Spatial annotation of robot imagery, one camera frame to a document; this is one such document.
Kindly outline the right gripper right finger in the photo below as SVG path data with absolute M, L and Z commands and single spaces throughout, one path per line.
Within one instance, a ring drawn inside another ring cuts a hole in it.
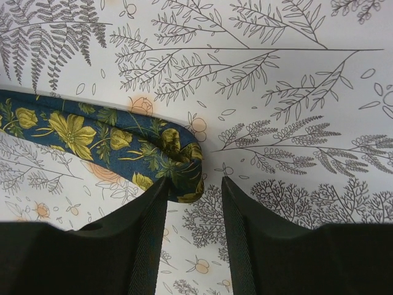
M 392 226 L 298 226 L 221 184 L 235 294 L 391 294 Z

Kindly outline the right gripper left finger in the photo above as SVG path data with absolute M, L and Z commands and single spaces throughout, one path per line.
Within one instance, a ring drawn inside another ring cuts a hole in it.
M 154 294 L 168 180 L 79 230 L 1 223 L 2 294 Z

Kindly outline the navy yellow floral tie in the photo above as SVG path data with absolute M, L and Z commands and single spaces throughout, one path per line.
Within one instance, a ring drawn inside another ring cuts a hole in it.
M 204 192 L 202 151 L 184 127 L 148 115 L 8 90 L 1 91 L 1 130 L 68 152 L 143 190 L 170 180 L 168 198 L 192 203 Z

